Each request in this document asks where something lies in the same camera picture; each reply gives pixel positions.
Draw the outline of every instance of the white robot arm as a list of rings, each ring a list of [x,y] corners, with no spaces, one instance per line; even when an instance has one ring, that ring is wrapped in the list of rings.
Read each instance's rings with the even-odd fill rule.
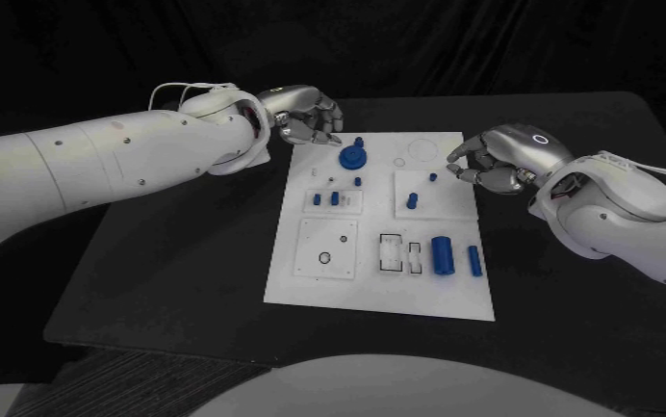
[[[254,96],[233,84],[191,87],[210,92],[178,112],[149,106],[146,112],[0,137],[0,242],[40,222],[155,193],[207,171],[231,174],[269,162],[276,125],[292,143],[341,145],[331,134],[344,128],[341,108],[318,88],[285,87]],[[319,116],[324,131],[315,130]]]
[[[485,170],[455,162],[469,153]],[[616,255],[666,283],[666,185],[639,168],[666,173],[603,151],[574,159],[560,141],[528,125],[502,125],[468,140],[449,157],[450,172],[499,194],[540,189],[531,213],[547,220],[579,255]]]

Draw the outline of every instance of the black table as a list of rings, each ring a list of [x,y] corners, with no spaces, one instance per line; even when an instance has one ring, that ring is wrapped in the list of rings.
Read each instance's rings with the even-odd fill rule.
[[[521,121],[574,155],[606,149],[664,165],[666,136],[632,93],[341,102],[352,132],[471,137]],[[666,287],[619,259],[574,255],[530,215],[530,193],[476,190],[495,323],[265,303],[290,154],[273,141],[270,164],[112,206],[50,341],[270,366],[361,352],[442,357],[602,404],[666,410]]]

